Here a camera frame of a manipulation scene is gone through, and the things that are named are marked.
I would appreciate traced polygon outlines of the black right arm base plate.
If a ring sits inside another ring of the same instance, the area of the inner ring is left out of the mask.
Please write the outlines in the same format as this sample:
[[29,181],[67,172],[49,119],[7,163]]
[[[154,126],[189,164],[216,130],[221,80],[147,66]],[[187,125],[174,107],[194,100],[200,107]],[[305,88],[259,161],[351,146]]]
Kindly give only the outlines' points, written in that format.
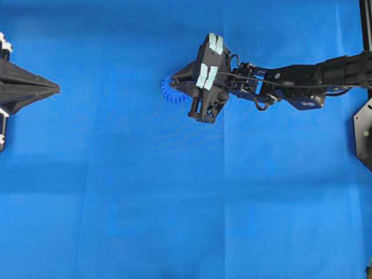
[[371,99],[354,115],[356,157],[371,171]]

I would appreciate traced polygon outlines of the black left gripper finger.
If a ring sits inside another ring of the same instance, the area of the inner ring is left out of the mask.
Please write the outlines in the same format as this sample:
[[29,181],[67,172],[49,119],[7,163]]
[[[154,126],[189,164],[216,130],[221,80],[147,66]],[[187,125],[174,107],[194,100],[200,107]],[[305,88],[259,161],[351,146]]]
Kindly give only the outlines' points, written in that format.
[[1,59],[1,82],[12,85],[34,85],[59,89],[57,84]]
[[48,87],[1,87],[1,108],[15,115],[21,108],[60,93]]

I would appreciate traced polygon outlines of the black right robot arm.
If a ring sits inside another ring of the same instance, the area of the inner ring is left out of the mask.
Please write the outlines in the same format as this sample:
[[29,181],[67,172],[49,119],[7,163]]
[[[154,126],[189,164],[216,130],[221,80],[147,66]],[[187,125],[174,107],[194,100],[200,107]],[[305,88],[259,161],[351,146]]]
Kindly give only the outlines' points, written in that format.
[[252,101],[259,111],[281,101],[297,110],[320,109],[328,96],[371,89],[371,52],[267,69],[240,62],[221,36],[209,33],[196,59],[173,74],[169,86],[191,98],[188,117],[201,123],[214,123],[230,95]]

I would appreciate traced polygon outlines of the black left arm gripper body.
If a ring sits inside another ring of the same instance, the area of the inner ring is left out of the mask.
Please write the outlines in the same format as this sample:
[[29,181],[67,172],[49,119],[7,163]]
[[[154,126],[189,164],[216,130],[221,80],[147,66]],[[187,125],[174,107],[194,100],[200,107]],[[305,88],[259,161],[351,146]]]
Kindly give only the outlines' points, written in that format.
[[[13,51],[12,44],[7,42],[3,33],[1,33],[1,59],[9,61],[10,54]],[[5,136],[9,113],[1,108],[1,152],[5,148]]]

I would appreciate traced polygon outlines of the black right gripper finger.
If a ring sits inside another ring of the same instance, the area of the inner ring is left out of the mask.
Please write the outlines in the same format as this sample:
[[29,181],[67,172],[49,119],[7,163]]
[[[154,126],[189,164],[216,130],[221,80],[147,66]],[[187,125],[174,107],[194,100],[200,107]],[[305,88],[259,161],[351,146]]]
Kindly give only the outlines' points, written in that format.
[[171,75],[171,81],[173,83],[195,83],[200,73],[200,66],[201,64],[197,61],[191,62],[190,64],[186,65],[186,67],[183,67],[181,70]]
[[191,98],[198,97],[198,88],[196,87],[195,83],[192,82],[182,82],[182,83],[171,83],[170,86],[180,91]]

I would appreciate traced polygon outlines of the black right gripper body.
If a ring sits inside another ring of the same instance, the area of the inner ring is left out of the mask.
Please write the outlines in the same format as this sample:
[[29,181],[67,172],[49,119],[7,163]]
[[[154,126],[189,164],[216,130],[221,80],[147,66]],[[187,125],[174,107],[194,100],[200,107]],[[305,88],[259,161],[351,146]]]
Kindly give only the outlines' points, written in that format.
[[195,81],[191,84],[192,105],[188,117],[201,123],[214,123],[229,99],[227,72],[230,51],[223,37],[209,33],[199,47]]

